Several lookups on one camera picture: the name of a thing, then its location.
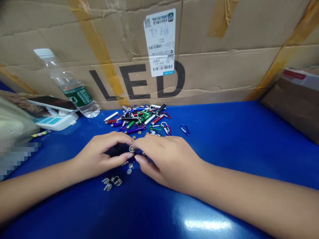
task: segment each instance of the blue carabiner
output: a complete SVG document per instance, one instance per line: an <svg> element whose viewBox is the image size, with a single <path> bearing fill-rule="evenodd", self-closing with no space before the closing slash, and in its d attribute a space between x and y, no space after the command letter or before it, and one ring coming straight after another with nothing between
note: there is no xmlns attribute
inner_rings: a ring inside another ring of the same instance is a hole
<svg viewBox="0 0 319 239"><path fill-rule="evenodd" d="M182 124L182 125L180 126L180 129L181 129L187 136L190 136L190 132L189 132L189 130L188 130L188 128L187 128L186 125Z"/></svg>

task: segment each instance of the packing tape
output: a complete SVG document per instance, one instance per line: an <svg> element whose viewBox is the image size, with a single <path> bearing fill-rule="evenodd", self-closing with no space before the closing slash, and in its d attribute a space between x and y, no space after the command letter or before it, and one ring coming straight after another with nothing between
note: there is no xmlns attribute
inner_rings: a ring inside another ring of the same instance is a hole
<svg viewBox="0 0 319 239"><path fill-rule="evenodd" d="M238 2L239 0L217 0L207 36L222 38L225 35Z"/></svg>
<svg viewBox="0 0 319 239"><path fill-rule="evenodd" d="M24 83L18 76L10 73L8 70L4 68L5 66L0 65L0 72L7 76L9 79L11 79L13 82L18 84L20 87L25 89L26 91L30 92L32 95L38 95L38 93L33 90L30 86L28 86L26 83Z"/></svg>
<svg viewBox="0 0 319 239"><path fill-rule="evenodd" d="M278 52L268 72L260 84L250 93L244 101L259 100L271 86L274 77L285 67L290 57L296 52L298 46L319 26L319 1L311 0L304 17L297 25L291 36Z"/></svg>
<svg viewBox="0 0 319 239"><path fill-rule="evenodd" d="M122 89L120 80L116 75L113 62L103 38L94 21L92 20L93 16L87 0L68 0L68 2L85 35L86 40L93 50L95 57L98 60L104 75L113 90L116 99L118 100L118 103L120 106L129 106L126 97L122 96L124 95L124 91Z"/></svg>

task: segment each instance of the blue work surface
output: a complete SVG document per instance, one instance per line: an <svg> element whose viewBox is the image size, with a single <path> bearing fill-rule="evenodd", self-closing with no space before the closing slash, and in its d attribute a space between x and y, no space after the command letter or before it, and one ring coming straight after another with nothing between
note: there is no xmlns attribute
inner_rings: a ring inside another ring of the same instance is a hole
<svg viewBox="0 0 319 239"><path fill-rule="evenodd" d="M42 148L9 178L74 157L93 136L113 130L103 121L113 112L101 112L93 119L80 117L63 131L36 138ZM259 102L167 107L166 112L172 117L164 120L173 135L183 137L202 159L319 189L319 146ZM187 125L190 136L180 130L181 124ZM271 238L157 184L138 163L132 174L127 169L119 167L53 195L17 217L1 238ZM123 184L103 191L101 181L114 174Z"/></svg>

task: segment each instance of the shipping label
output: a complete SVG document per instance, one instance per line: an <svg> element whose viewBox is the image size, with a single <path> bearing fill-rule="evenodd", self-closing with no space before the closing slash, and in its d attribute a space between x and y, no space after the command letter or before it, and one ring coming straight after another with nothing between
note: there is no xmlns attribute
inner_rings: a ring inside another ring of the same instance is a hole
<svg viewBox="0 0 319 239"><path fill-rule="evenodd" d="M144 21L152 77L174 74L176 10L148 15Z"/></svg>

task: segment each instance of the barcode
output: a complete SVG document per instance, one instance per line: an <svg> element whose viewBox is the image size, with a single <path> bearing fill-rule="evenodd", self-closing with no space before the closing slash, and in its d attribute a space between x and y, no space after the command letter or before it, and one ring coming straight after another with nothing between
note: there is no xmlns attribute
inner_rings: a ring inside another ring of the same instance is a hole
<svg viewBox="0 0 319 239"><path fill-rule="evenodd" d="M151 21L149 18L145 19L145 28L151 27Z"/></svg>
<svg viewBox="0 0 319 239"><path fill-rule="evenodd" d="M166 69L170 69L170 68L173 68L173 65L153 67L153 71L166 70Z"/></svg>
<svg viewBox="0 0 319 239"><path fill-rule="evenodd" d="M161 47L162 47L162 44L152 45L152 46L149 47L149 50L156 49L156 48L161 48Z"/></svg>

